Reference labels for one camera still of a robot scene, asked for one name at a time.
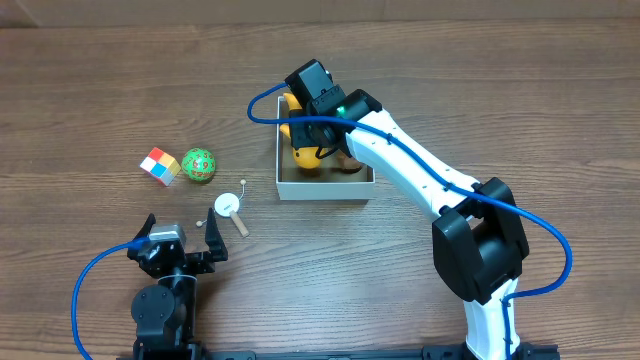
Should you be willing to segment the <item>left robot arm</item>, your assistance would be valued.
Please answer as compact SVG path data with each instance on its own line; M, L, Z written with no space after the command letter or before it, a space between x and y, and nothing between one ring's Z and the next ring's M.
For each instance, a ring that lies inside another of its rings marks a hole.
M214 211L210 209L204 241L206 251L185 251L186 235L178 224L160 226L150 214L134 237L127 257L156 280L133 298L136 322L135 359L203 360L208 351L195 339L197 277L215 271L228 259Z

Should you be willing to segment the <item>green numbered ball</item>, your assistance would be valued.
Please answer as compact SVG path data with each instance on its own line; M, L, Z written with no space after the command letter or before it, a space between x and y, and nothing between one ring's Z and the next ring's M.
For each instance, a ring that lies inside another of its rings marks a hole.
M211 151L195 147L185 153L181 168L189 179L195 182L207 182L214 176L216 161Z

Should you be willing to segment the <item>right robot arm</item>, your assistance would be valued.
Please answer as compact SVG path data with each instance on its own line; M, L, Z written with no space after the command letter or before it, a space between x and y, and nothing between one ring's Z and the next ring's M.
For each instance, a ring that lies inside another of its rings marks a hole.
M344 152L385 175L430 219L436 271L464 303L467 352L476 359L515 358L521 340L512 297L529 246L510 188L451 168L370 94L344 93L315 59L284 83L295 147Z

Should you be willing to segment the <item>brown plush toy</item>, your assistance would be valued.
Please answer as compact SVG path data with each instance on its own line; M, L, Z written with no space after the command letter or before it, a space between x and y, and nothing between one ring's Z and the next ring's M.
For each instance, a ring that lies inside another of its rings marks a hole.
M349 157L341 150L336 153L336 161L338 169L346 174L357 173L363 168L363 164L361 162L353 157Z

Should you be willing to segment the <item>multicoloured cube puzzle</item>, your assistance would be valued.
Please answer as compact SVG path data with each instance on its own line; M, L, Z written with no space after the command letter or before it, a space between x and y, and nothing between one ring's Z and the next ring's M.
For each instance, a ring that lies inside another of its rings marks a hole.
M169 186L181 171L178 161L157 147L149 152L139 167L164 186Z

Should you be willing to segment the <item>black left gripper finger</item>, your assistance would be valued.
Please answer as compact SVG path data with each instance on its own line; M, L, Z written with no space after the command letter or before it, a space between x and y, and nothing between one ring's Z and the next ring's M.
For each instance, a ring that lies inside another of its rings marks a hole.
M207 214L205 243L209 248L213 262L226 261L228 259L228 250L219 232L213 208L209 208Z
M155 215L153 213L150 213L148 215L148 217L146 218L143 226L141 227L141 229L138 231L138 233L134 236L134 238L131 240L132 244L142 244L144 242L148 242L149 241L149 235L151 233L151 230L153 228L153 226L156 224L156 218Z

